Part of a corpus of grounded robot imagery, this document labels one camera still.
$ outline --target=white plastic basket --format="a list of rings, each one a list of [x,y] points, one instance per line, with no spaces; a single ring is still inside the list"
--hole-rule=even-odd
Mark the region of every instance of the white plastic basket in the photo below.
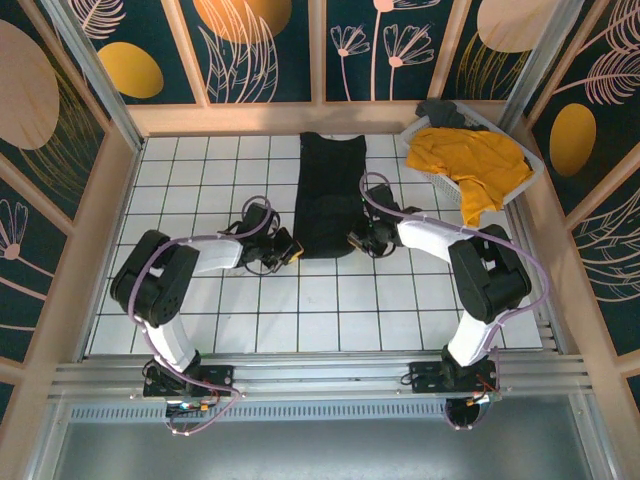
[[[460,102],[454,101],[453,103],[456,104],[458,112],[465,117],[466,119],[465,126],[469,127],[474,125],[484,125],[492,132],[502,133],[506,135],[506,133],[504,133],[494,124],[489,122],[489,120],[487,120],[481,115],[478,115],[469,107],[463,105]],[[411,140],[416,135],[416,133],[418,133],[423,128],[427,128],[429,126],[431,126],[429,117],[428,116],[422,117],[417,121],[415,121],[414,123],[412,123],[411,125],[409,125],[407,129],[400,134],[400,138],[402,139],[402,141],[405,143],[407,147],[410,147]],[[524,153],[525,161],[527,162],[531,170],[533,170],[533,175],[529,180],[520,184],[518,187],[516,187],[515,190],[513,190],[511,193],[505,196],[504,198],[505,205],[509,203],[511,200],[513,200],[514,198],[516,198],[518,195],[520,195],[522,192],[524,192],[527,188],[529,188],[530,185],[533,185],[533,183],[538,179],[538,177],[540,177],[540,175],[542,175],[542,172],[544,171],[544,162],[540,160],[538,157],[536,157],[529,150],[524,148],[522,145],[520,145],[519,143],[518,145],[522,149],[522,153]],[[454,182],[449,177],[443,174],[434,174],[434,173],[425,173],[425,172],[421,172],[421,173],[425,175],[429,179],[429,181],[435,187],[438,188],[438,190],[444,193],[452,201],[460,205],[462,200],[460,197],[460,187],[458,187],[458,184],[456,182]]]

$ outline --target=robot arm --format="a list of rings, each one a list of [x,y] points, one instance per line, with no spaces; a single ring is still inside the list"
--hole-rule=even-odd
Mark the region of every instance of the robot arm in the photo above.
[[[483,231],[507,239],[497,225]],[[464,312],[446,351],[460,367],[473,365],[486,355],[484,345],[496,317],[516,308],[531,292],[524,266],[511,250],[419,220],[400,222],[398,235],[404,246],[427,252],[452,266]],[[494,266],[487,269],[488,263]]]
[[[278,225],[274,232],[269,232],[274,221],[279,223],[278,219],[275,211],[253,203],[241,222],[234,223],[223,232],[228,237],[200,241],[198,250],[191,245],[174,245],[158,257],[152,270],[144,277],[134,304],[136,319],[144,322],[151,342],[160,353],[155,356],[157,365],[156,372],[153,372],[160,377],[154,378],[171,384],[175,390],[184,389],[186,393],[190,393],[190,386],[176,379],[171,369],[201,380],[200,355],[187,337],[180,318],[180,307],[194,273],[243,267],[256,260],[267,269],[276,271],[302,253],[300,245],[285,228]],[[264,226],[250,236],[239,240],[233,238],[234,235],[252,232],[260,225]],[[168,236],[149,230],[115,276],[110,294],[124,311],[127,311],[133,285],[142,268],[151,255],[169,240]]]
[[[367,194],[377,204],[400,212],[387,185],[373,187]],[[464,307],[458,329],[442,352],[442,374],[454,388],[459,380],[475,375],[486,361],[485,345],[496,329],[497,316],[516,308],[531,292],[529,276],[517,254],[508,248],[421,220],[399,221],[368,204],[365,208],[366,221],[354,226],[349,236],[358,249],[380,257],[387,255],[389,244],[394,249],[416,248],[451,265]],[[403,211],[418,212],[414,207]],[[508,240],[498,225],[481,231]]]

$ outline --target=gray floor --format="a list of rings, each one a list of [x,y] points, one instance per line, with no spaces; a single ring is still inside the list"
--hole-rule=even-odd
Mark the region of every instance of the gray floor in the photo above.
[[[566,398],[507,399],[471,432],[419,420],[229,422],[191,438],[162,424],[71,425],[59,480],[581,480]]]

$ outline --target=yellow cloth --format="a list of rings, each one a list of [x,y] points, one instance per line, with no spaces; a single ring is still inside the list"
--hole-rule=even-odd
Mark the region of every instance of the yellow cloth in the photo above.
[[[502,209],[505,195],[533,172],[516,142],[494,132],[456,128],[425,128],[411,141],[407,165],[442,173],[460,187],[465,225],[480,225],[485,210]]]

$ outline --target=grid floor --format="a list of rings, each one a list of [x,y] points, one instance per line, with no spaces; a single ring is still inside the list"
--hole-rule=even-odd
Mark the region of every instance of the grid floor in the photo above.
[[[401,206],[461,224],[457,205],[404,165],[399,138],[366,140],[367,169],[390,180]],[[253,195],[267,195],[292,231],[299,151],[298,136],[150,139],[107,283],[145,231],[210,234],[239,219]],[[490,223],[509,231],[504,212],[484,214],[483,224]],[[444,262],[400,248],[379,260],[360,252],[302,260],[264,277],[244,269],[209,272],[192,279],[181,312],[201,353],[284,353],[440,350],[455,333],[461,308]],[[494,342],[541,348],[534,315],[513,319]],[[105,290],[87,354],[128,353],[148,349]]]

